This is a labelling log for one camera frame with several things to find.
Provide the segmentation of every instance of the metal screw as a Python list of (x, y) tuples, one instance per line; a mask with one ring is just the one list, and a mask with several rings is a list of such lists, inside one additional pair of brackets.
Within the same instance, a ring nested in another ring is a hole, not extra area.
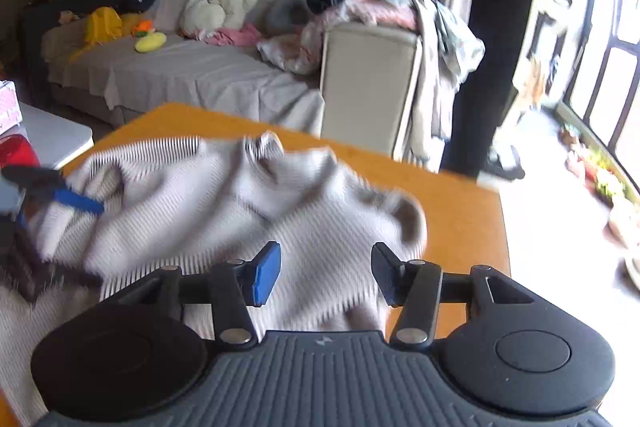
[(251, 333), (242, 328), (230, 328), (220, 333), (220, 340), (227, 344), (246, 344), (251, 340)]
[(396, 339), (403, 344), (421, 344), (428, 338), (429, 336), (418, 328), (403, 328), (396, 333)]

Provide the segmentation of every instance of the red object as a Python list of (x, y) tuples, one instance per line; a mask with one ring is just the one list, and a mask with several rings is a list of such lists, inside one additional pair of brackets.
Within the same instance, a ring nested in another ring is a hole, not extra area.
[(598, 177), (598, 166), (596, 164), (590, 163), (587, 160), (583, 161), (585, 174), (587, 175), (587, 179), (594, 182)]
[(0, 137), (0, 167), (28, 165), (39, 167), (40, 162), (29, 140), (21, 134)]

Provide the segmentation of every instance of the orange toy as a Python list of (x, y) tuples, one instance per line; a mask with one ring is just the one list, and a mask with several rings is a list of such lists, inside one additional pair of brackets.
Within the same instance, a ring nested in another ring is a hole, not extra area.
[(154, 29), (154, 22), (151, 19), (143, 20), (137, 25), (133, 26), (131, 31), (131, 35), (134, 37), (145, 37), (149, 33), (151, 33)]

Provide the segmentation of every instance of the pink box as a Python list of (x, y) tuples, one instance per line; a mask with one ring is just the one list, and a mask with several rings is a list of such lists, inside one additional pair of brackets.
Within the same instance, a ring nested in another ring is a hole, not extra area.
[(0, 82), (0, 133), (11, 129), (22, 121), (22, 113), (15, 94), (14, 83), (10, 80)]

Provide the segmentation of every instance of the white cloth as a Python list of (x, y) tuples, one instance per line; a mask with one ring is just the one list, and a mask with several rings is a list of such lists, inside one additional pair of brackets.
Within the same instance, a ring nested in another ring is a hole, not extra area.
[(420, 158), (433, 152), (431, 137), (451, 138), (453, 101), (484, 57), (484, 42), (434, 0), (411, 0), (422, 38), (422, 60), (412, 108), (410, 147)]
[[(285, 153), (271, 133), (130, 144), (91, 156), (67, 182), (103, 201), (106, 212), (96, 217), (52, 203), (34, 220), (36, 247), (46, 259), (100, 273), (102, 297), (162, 264), (200, 273), (252, 259), (278, 241), (280, 277), (268, 303), (250, 309), (260, 336), (267, 329), (384, 329), (388, 308), (370, 272), (370, 249), (383, 241), (407, 261), (426, 245), (413, 198), (369, 187), (330, 149)], [(31, 312), (8, 291), (0, 294), (0, 387), (23, 423), (44, 413), (28, 371), (31, 351), (92, 298), (53, 289)], [(185, 315), (212, 338), (209, 306), (188, 306)]]

